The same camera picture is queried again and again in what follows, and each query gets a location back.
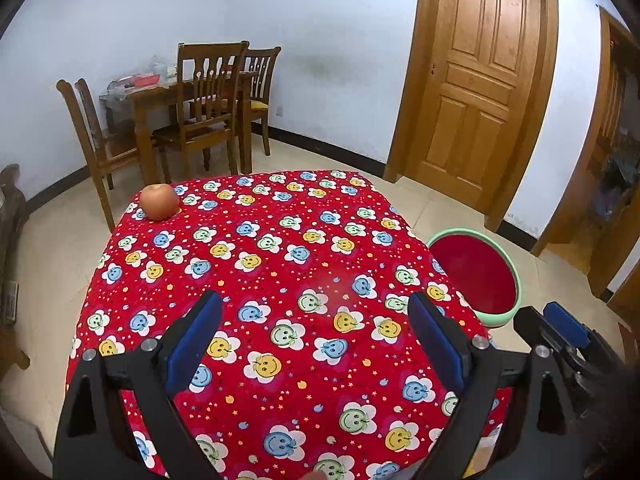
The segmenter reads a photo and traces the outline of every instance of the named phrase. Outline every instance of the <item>red plastic bowl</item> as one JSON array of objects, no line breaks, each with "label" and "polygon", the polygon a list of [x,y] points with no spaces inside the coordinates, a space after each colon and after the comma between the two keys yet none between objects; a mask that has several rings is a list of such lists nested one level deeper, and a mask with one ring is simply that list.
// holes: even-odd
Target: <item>red plastic bowl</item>
[{"label": "red plastic bowl", "polygon": [[160,81],[160,74],[133,76],[133,84],[139,87],[155,85],[158,84],[158,81]]}]

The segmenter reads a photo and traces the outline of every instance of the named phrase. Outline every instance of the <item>green rim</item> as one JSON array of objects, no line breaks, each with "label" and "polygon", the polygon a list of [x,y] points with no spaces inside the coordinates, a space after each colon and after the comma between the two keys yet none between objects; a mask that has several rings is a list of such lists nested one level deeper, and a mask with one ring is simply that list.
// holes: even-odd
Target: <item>green rim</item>
[{"label": "green rim", "polygon": [[489,238],[487,235],[483,235],[478,231],[473,231],[473,229],[465,229],[462,227],[445,229],[444,231],[441,231],[433,235],[431,239],[427,242],[427,247],[431,247],[431,245],[434,242],[449,235],[467,235],[467,236],[473,236],[474,238],[478,238],[479,240],[482,240],[483,242],[491,245],[492,248],[498,251],[502,259],[507,263],[507,266],[511,271],[511,275],[513,276],[513,279],[516,282],[516,301],[513,305],[513,308],[503,314],[487,314],[486,312],[479,312],[477,310],[474,310],[474,312],[476,313],[476,316],[478,316],[478,319],[487,328],[496,328],[496,327],[507,324],[511,320],[511,318],[516,315],[516,312],[520,308],[520,301],[522,300],[522,284],[520,283],[520,276],[518,275],[518,270],[516,269],[516,266],[514,265],[513,261],[511,260],[509,255],[504,251],[504,249],[500,247],[500,245],[498,245],[494,240]]}]

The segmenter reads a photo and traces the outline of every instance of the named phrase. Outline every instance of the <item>blue gripper pad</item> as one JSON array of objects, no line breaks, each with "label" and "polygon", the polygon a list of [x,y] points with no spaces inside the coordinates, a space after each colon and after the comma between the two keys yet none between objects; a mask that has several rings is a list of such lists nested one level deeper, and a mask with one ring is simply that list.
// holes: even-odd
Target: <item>blue gripper pad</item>
[{"label": "blue gripper pad", "polygon": [[587,348],[589,333],[574,316],[557,301],[547,303],[542,316],[574,348]]},{"label": "blue gripper pad", "polygon": [[175,396],[189,386],[221,320],[222,298],[214,292],[204,303],[166,361],[164,390],[169,397]]},{"label": "blue gripper pad", "polygon": [[457,323],[445,318],[424,293],[409,296],[407,313],[440,382],[447,390],[461,396],[470,368],[470,359],[465,359],[466,335]]}]

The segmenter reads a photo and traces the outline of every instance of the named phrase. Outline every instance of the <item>open doorway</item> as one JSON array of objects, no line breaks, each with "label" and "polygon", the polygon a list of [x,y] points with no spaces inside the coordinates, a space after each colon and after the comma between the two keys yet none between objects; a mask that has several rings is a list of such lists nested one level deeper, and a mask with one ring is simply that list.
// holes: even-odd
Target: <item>open doorway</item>
[{"label": "open doorway", "polygon": [[640,50],[603,9],[593,116],[574,174],[532,250],[546,246],[587,275],[599,296],[640,234]]}]

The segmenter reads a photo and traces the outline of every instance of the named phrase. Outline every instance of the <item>wooden chair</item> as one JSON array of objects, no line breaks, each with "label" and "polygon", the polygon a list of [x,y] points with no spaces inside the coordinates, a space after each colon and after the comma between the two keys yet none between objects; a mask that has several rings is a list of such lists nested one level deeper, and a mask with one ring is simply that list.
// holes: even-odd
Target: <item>wooden chair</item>
[{"label": "wooden chair", "polygon": [[104,218],[107,221],[109,230],[113,233],[115,224],[109,197],[104,189],[102,180],[106,177],[109,189],[113,189],[113,179],[111,173],[120,168],[138,162],[138,149],[136,147],[136,138],[131,131],[122,131],[115,135],[110,135],[106,130],[100,129],[98,116],[95,112],[94,101],[91,98],[89,87],[84,79],[79,79],[76,88],[80,93],[84,114],[89,123],[91,138],[86,130],[82,112],[78,105],[78,99],[73,87],[67,81],[61,79],[57,82],[56,88],[65,99],[66,107],[71,115],[71,120],[76,129],[76,135],[80,141],[84,158],[86,159],[89,173],[94,180],[95,189],[100,198],[100,206],[104,212]]},{"label": "wooden chair", "polygon": [[[189,179],[189,153],[202,150],[205,169],[208,170],[210,147],[226,142],[229,171],[231,174],[238,174],[235,149],[238,107],[236,95],[242,60],[248,46],[248,41],[178,45],[178,124],[154,131],[165,172],[168,167],[165,148],[182,153],[184,173]],[[184,64],[189,61],[194,62],[193,81],[184,79]],[[184,113],[184,103],[187,101],[190,102],[190,119],[185,118]],[[228,102],[231,102],[230,109],[227,107]]]},{"label": "wooden chair", "polygon": [[251,81],[251,121],[260,119],[262,125],[262,144],[264,154],[271,155],[269,147],[269,92],[271,91],[271,76],[276,58],[281,47],[264,50],[247,50],[244,54],[244,69],[248,72],[258,72]]}]

